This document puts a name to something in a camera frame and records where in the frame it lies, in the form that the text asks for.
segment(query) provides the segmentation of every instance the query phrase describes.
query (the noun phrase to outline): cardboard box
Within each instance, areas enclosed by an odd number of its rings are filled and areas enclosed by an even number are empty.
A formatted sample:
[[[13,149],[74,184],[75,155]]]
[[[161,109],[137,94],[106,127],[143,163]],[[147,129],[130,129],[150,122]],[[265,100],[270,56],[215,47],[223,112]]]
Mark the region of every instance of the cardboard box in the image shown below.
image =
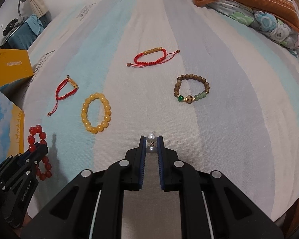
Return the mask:
[[[23,82],[33,76],[28,52],[0,49],[0,91],[9,97]]]
[[[0,92],[0,163],[24,153],[24,112]]]

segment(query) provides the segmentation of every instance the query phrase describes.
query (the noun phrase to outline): floral blanket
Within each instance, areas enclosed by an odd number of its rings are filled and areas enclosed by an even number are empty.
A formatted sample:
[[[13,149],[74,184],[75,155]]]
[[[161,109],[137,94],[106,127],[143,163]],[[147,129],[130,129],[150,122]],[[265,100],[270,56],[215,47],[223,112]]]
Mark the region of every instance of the floral blanket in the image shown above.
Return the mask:
[[[259,31],[272,41],[284,46],[294,56],[299,56],[299,33],[273,14],[257,11],[233,0],[218,0],[208,4],[214,10]]]

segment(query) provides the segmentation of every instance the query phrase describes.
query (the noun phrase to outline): red beaded bracelet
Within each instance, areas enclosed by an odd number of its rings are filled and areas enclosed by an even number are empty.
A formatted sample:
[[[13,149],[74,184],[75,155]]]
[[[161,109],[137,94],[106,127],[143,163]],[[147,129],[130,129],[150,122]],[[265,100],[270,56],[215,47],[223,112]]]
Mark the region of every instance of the red beaded bracelet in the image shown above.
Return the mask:
[[[40,144],[45,144],[46,145],[46,133],[42,131],[42,126],[41,125],[36,125],[35,127],[30,127],[29,129],[30,135],[28,136],[28,142],[29,142],[29,151],[33,153],[36,150],[36,146],[34,145],[35,143],[35,138],[34,135],[36,133],[39,134],[39,137],[41,139]],[[42,158],[42,162],[45,164],[45,173],[42,173],[39,169],[39,164],[36,164],[36,175],[39,176],[40,180],[44,181],[45,178],[51,178],[52,173],[50,170],[52,169],[52,165],[49,163],[49,158],[47,156],[44,156]]]
[[[74,89],[73,89],[72,91],[70,91],[69,93],[67,93],[66,95],[59,97],[59,92],[62,90],[62,88],[63,88],[64,86],[66,86],[66,84],[67,84],[68,82],[74,87]],[[77,83],[74,82],[74,80],[71,79],[69,75],[67,75],[67,78],[64,79],[64,80],[59,84],[59,86],[57,87],[57,89],[56,89],[56,91],[55,91],[56,104],[55,104],[53,110],[52,110],[51,112],[48,113],[48,117],[51,116],[53,113],[55,113],[56,109],[58,108],[59,101],[64,100],[64,99],[68,98],[69,96],[73,95],[74,93],[76,93],[78,88],[79,88],[79,87],[77,86]]]
[[[162,56],[161,58],[157,59],[155,62],[139,62],[138,59],[142,56],[157,52],[157,51],[163,51],[164,56]],[[180,50],[176,50],[173,53],[168,53],[166,54],[166,49],[162,48],[162,47],[156,47],[150,50],[146,50],[140,54],[138,54],[135,58],[134,58],[134,63],[135,64],[131,64],[131,63],[127,63],[126,65],[128,67],[133,66],[133,67],[138,67],[138,68],[143,68],[145,66],[154,66],[154,65],[158,65],[158,64],[162,64],[162,63],[166,63],[167,61],[171,60],[176,54],[178,54],[180,52]],[[170,58],[168,58],[166,60],[166,56],[173,54]]]

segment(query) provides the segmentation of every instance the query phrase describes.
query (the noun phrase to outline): bed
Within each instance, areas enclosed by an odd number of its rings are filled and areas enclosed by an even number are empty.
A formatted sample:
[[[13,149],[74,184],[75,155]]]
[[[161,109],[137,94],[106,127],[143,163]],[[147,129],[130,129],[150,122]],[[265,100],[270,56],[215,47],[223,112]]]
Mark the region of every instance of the bed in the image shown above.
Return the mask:
[[[126,66],[159,46],[180,54]],[[192,0],[91,1],[59,14],[28,52],[35,75],[14,101],[25,112],[25,150],[27,127],[41,124],[53,171],[39,182],[30,216],[80,171],[106,169],[154,130],[197,170],[223,172],[272,220],[299,197],[299,58],[253,29]],[[174,85],[186,73],[208,80],[206,98],[177,101]],[[79,89],[48,117],[66,75]],[[194,95],[202,86],[189,80],[181,89]],[[109,100],[112,120],[93,135],[80,114],[96,92]],[[92,102],[91,122],[103,117]],[[122,238],[180,238],[180,227],[178,194],[160,191],[157,156],[147,155],[143,189],[124,195]]]

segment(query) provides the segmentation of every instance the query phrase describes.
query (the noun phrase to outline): red cord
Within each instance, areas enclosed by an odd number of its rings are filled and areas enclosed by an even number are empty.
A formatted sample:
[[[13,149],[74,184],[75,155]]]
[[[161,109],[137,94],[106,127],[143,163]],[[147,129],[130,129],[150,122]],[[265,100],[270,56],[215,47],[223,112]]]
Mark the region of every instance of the red cord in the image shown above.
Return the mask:
[[[178,53],[180,52],[179,50],[176,50],[176,51],[173,52],[173,53],[168,53],[168,54],[166,54],[166,49],[164,49],[164,48],[162,48],[162,51],[163,51],[164,55],[163,55],[161,58],[157,59],[155,62],[139,62],[138,59],[139,59],[140,57],[147,55],[147,53],[144,54],[144,52],[142,52],[142,53],[139,53],[139,54],[134,58],[134,63],[135,63],[135,64],[127,63],[127,66],[128,66],[128,67],[129,67],[129,66],[133,66],[133,67],[143,68],[143,67],[146,67],[146,66],[159,65],[159,64],[168,62],[168,61],[171,60],[176,54],[178,54]]]
[[[73,95],[74,93],[77,92],[77,89],[74,88],[72,91],[70,91],[69,93],[67,93],[66,95],[64,96],[61,96],[59,97],[59,92],[62,90],[62,88],[64,86],[66,86],[66,84],[69,82],[69,79],[64,79],[60,84],[59,86],[57,87],[56,91],[55,91],[55,99],[56,99],[56,104],[53,108],[53,110],[51,112],[48,113],[48,117],[51,116],[53,113],[55,113],[56,109],[58,108],[58,105],[59,105],[59,101],[61,100],[64,100],[66,98],[68,98],[69,96]]]

